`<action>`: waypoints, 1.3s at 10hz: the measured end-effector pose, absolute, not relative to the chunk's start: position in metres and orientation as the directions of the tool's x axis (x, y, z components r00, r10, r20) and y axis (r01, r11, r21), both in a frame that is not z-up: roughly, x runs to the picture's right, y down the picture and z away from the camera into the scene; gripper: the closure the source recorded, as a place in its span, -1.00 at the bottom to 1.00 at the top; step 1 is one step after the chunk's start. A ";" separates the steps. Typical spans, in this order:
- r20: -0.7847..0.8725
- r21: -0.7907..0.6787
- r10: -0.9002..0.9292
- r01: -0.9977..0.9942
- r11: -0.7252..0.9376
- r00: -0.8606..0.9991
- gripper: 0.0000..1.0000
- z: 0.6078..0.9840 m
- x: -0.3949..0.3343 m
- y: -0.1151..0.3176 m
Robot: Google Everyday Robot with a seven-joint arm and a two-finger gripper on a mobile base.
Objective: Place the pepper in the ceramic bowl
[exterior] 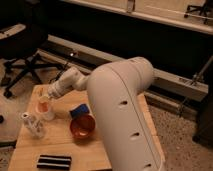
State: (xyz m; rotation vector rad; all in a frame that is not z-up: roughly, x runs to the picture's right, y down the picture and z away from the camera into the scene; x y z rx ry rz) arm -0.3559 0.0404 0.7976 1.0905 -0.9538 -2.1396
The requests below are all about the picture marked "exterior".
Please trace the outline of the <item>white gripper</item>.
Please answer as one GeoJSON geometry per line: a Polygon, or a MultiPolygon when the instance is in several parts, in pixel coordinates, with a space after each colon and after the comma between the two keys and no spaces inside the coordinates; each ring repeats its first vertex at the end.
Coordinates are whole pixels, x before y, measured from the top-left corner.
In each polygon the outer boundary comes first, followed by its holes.
{"type": "Polygon", "coordinates": [[[49,98],[58,99],[68,92],[82,89],[82,73],[75,67],[69,68],[47,89],[49,98]]]}

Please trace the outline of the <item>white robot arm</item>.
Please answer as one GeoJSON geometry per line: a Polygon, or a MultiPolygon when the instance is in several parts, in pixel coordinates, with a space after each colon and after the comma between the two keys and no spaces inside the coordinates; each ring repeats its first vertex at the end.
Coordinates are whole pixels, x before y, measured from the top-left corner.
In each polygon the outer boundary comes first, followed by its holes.
{"type": "Polygon", "coordinates": [[[87,93],[113,171],[165,171],[138,101],[153,80],[152,64],[134,57],[101,65],[88,76],[72,67],[47,94],[59,99],[73,90],[87,93]]]}

